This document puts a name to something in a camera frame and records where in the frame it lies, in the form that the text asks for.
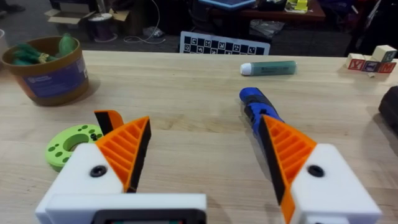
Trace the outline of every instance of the black screw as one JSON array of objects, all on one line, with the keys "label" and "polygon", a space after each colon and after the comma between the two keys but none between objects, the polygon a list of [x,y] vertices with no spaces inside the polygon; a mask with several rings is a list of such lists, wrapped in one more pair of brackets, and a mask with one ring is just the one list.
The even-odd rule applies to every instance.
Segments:
[{"label": "black screw", "polygon": [[90,138],[91,138],[93,141],[97,141],[97,140],[98,140],[97,135],[96,135],[95,133],[91,134],[91,135],[90,135]]},{"label": "black screw", "polygon": [[325,171],[317,165],[310,165],[307,170],[314,177],[323,177],[325,175]]},{"label": "black screw", "polygon": [[99,165],[91,169],[90,176],[92,177],[101,177],[106,174],[106,167]]}]

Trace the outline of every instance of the blue marker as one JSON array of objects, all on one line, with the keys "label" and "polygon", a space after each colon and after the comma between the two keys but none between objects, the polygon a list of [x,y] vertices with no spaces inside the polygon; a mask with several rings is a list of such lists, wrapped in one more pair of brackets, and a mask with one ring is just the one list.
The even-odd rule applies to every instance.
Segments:
[{"label": "blue marker", "polygon": [[256,136],[258,135],[262,115],[266,114],[284,122],[282,118],[279,117],[272,103],[258,88],[243,88],[239,93],[239,97],[245,105],[244,112],[249,117],[253,132]]}]

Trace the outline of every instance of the alphabet block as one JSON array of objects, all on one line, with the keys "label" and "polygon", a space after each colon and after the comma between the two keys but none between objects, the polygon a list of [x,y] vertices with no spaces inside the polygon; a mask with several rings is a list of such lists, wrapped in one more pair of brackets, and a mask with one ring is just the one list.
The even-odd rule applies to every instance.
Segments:
[{"label": "alphabet block", "polygon": [[395,68],[397,63],[395,62],[383,62],[380,65],[379,72],[380,73],[391,73]]},{"label": "alphabet block", "polygon": [[379,70],[380,62],[378,62],[375,58],[372,58],[369,55],[364,55],[365,63],[362,67],[362,71],[364,72],[377,72]]},{"label": "alphabet block", "polygon": [[346,60],[346,66],[350,70],[362,70],[365,58],[361,54],[350,53]]},{"label": "alphabet block", "polygon": [[380,45],[374,49],[372,58],[379,62],[391,62],[396,56],[397,50],[388,45]]}]

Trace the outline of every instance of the white marker cap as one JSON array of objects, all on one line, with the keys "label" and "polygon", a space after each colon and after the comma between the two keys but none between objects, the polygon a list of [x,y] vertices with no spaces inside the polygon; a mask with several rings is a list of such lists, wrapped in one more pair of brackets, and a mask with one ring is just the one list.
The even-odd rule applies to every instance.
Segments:
[{"label": "white marker cap", "polygon": [[244,63],[241,65],[242,75],[251,75],[251,63]]}]

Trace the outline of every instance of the blue label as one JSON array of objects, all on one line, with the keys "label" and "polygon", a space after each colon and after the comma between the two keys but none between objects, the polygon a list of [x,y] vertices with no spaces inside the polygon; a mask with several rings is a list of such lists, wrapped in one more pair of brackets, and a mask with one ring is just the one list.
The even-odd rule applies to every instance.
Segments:
[{"label": "blue label", "polygon": [[37,97],[53,97],[74,90],[86,78],[87,70],[82,57],[54,72],[24,77],[24,80]]}]

